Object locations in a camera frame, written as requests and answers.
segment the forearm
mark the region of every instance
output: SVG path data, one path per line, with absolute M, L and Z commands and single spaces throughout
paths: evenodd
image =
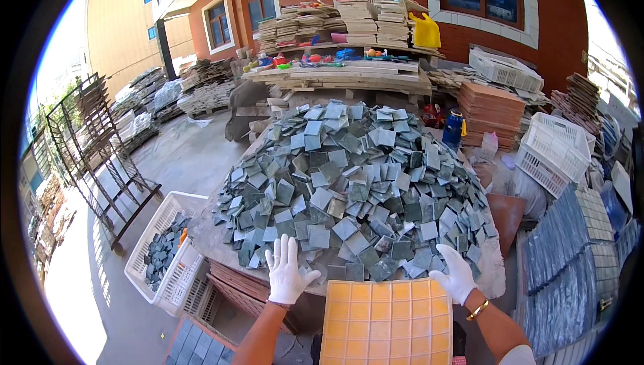
M 485 300 L 483 293 L 478 289 L 474 289 L 465 301 L 465 307 L 470 313 L 474 312 L 480 305 L 483 305 Z M 514 347 L 530 345 L 523 329 L 510 316 L 501 312 L 491 303 L 476 316 L 475 320 L 479 324 L 481 334 L 492 355 L 494 355 L 496 363 L 499 363 L 503 356 Z
M 262 314 L 241 341 L 231 365 L 270 365 L 273 362 L 279 325 L 286 309 L 266 303 Z

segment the white glove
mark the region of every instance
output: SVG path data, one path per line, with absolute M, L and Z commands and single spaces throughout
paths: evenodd
M 438 244 L 436 249 L 443 255 L 449 269 L 449 275 L 447 276 L 438 270 L 432 270 L 430 277 L 438 281 L 452 299 L 458 301 L 461 305 L 465 305 L 465 300 L 470 295 L 470 292 L 478 288 L 474 282 L 470 265 L 465 262 L 456 250 L 447 245 Z
M 311 281 L 322 273 L 313 270 L 304 277 L 298 272 L 298 243 L 282 234 L 281 240 L 275 240 L 275 259 L 266 250 L 266 262 L 269 265 L 270 295 L 269 301 L 284 305 L 293 305 Z

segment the yellow plastic bag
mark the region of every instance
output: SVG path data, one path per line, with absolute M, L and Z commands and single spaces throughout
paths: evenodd
M 439 25 L 426 13 L 423 13 L 423 17 L 425 20 L 415 17 L 413 13 L 409 12 L 409 18 L 416 22 L 414 44 L 419 47 L 440 48 Z

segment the yellow mosaic tile sheet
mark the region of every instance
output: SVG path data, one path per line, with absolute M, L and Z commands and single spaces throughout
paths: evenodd
M 451 365 L 451 299 L 436 280 L 328 282 L 320 365 Z

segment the pile of green stone tiles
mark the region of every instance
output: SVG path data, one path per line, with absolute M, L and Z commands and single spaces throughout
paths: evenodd
M 143 258 L 143 263 L 147 264 L 146 284 L 152 291 L 157 292 L 161 285 L 161 280 L 167 273 L 172 259 L 179 251 L 179 241 L 183 228 L 188 225 L 190 218 L 184 217 L 177 213 L 173 223 L 161 234 L 156 233 L 150 242 L 150 250 Z
M 302 273 L 396 280 L 447 270 L 457 249 L 475 277 L 498 234 L 477 177 L 405 110 L 330 100 L 289 109 L 260 149 L 230 170 L 213 209 L 239 265 L 265 266 L 282 234 L 297 238 Z

